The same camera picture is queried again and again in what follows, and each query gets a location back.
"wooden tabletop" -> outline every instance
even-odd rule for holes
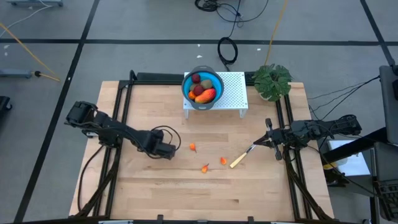
[[[303,83],[291,85],[294,119],[311,119]],[[99,93],[98,108],[109,116],[117,87],[118,82],[103,82]],[[275,103],[261,99],[252,86],[247,91],[249,109],[243,119],[235,110],[191,111],[185,119],[180,86],[133,86],[127,125],[138,130],[171,126],[181,135],[182,145],[171,161],[155,160],[124,140],[111,218],[153,220],[163,214],[166,220],[245,221],[253,216],[255,221],[294,221],[285,164],[275,160],[272,149],[258,146],[234,169],[228,166],[265,134],[266,118],[272,120],[274,128],[279,126]],[[172,142],[177,145],[177,138]],[[197,153],[189,149],[192,142]],[[82,167],[98,148],[97,138],[88,140]],[[311,149],[302,149],[301,155],[308,191],[333,217],[319,155]],[[85,172],[82,205],[98,186],[103,156],[104,149]],[[227,165],[221,165],[221,156],[227,158]],[[206,164],[210,164],[209,170],[203,174],[201,168]],[[71,215],[77,213],[77,189],[76,185]],[[297,194],[302,202],[298,189]],[[104,213],[107,195],[105,190],[100,214]],[[300,211],[304,217],[301,203]]]

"green leaves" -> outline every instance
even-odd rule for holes
[[[291,86],[288,82],[292,81],[289,71],[275,64],[261,66],[252,76],[254,87],[263,98],[269,98],[269,101],[277,101],[280,96],[289,94]]]

